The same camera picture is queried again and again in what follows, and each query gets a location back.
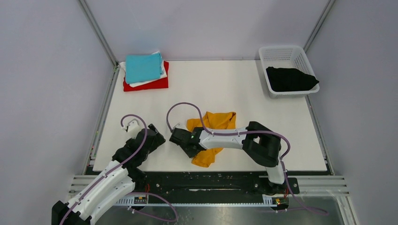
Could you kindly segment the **yellow t shirt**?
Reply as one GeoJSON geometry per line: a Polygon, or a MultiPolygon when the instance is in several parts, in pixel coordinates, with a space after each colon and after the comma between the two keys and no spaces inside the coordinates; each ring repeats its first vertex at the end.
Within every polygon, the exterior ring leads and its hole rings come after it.
{"type": "MultiPolygon", "coordinates": [[[[236,128],[236,112],[206,112],[202,117],[205,127],[211,129],[235,129],[236,128]]],[[[200,119],[188,119],[186,127],[189,131],[193,131],[196,127],[202,127],[200,119]]],[[[215,162],[215,157],[223,148],[213,148],[201,151],[191,161],[193,165],[208,168],[215,162]]]]}

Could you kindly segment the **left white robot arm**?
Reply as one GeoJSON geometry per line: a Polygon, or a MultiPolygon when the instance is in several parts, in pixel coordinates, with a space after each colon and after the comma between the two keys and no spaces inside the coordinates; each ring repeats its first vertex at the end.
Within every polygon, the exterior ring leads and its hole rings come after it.
{"type": "Polygon", "coordinates": [[[131,135],[87,187],[66,203],[54,204],[53,225],[94,225],[122,197],[144,190],[146,175],[138,167],[166,140],[153,124],[147,128],[135,125],[131,135]]]}

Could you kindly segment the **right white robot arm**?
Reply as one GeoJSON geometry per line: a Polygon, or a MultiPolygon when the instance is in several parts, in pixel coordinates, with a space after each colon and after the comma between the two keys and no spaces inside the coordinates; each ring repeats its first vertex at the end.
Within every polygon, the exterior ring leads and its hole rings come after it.
{"type": "Polygon", "coordinates": [[[256,164],[263,166],[268,175],[266,194],[293,194],[283,158],[290,152],[289,140],[258,122],[236,129],[196,127],[192,131],[178,123],[170,129],[170,141],[179,146],[189,158],[209,149],[238,149],[256,164]]]}

